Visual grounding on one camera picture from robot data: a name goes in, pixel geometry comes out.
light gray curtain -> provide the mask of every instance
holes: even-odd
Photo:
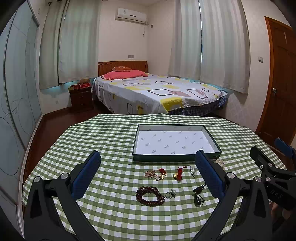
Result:
[[[97,77],[98,0],[70,0],[61,25],[59,83]]]
[[[53,0],[46,16],[39,58],[40,89],[47,89],[59,85],[57,75],[57,49],[59,43],[59,27],[65,3],[66,0],[61,2]]]
[[[201,81],[248,93],[250,44],[240,0],[199,0]]]
[[[175,0],[173,46],[169,75],[199,80],[201,21],[198,0]]]

red tassel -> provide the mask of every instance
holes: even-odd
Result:
[[[163,168],[158,169],[161,174],[166,175],[166,171]]]
[[[180,168],[180,167],[178,167],[178,176],[177,176],[177,181],[181,181],[182,180],[182,169],[183,168],[187,168],[187,167],[182,167],[182,168]]]

wooden door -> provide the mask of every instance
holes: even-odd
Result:
[[[277,137],[290,145],[296,132],[296,34],[279,21],[265,19],[270,41],[270,79],[256,133],[271,146]]]

wooden floor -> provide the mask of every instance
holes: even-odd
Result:
[[[44,115],[28,153],[23,182],[26,181],[40,159],[68,127],[101,113],[109,114],[110,111],[101,102],[97,101],[94,102],[93,110],[73,113],[70,108],[65,108]]]

gingham pattern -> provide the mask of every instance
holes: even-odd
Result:
[[[223,106],[227,101],[227,96],[222,96],[218,100],[204,104],[202,106],[190,106],[185,108],[180,108],[176,110],[171,110],[168,113],[170,115],[193,115],[193,116],[204,116],[213,110],[216,110]]]
[[[68,128],[47,151],[23,187],[22,200],[26,204],[33,178],[57,178],[63,172],[71,172],[75,165],[86,160],[97,150],[102,157],[101,166],[83,198],[77,200],[89,222],[105,240],[191,240],[201,229],[216,207],[218,200],[206,187],[201,196],[202,207],[195,207],[192,190],[203,184],[196,169],[193,178],[187,170],[182,182],[172,175],[177,167],[193,166],[194,162],[134,163],[133,142],[140,123],[144,124],[204,124],[222,150],[225,171],[239,178],[252,179],[260,170],[250,158],[252,146],[261,149],[277,167],[283,164],[273,151],[250,129],[222,118],[177,115],[111,115],[100,114]],[[146,179],[145,171],[164,168],[164,181]],[[136,201],[140,186],[155,186],[163,194],[172,188],[177,195],[165,199],[159,207],[147,207]],[[62,207],[54,200],[60,218],[67,230],[72,231]],[[223,230],[228,231],[241,203],[239,198]]]

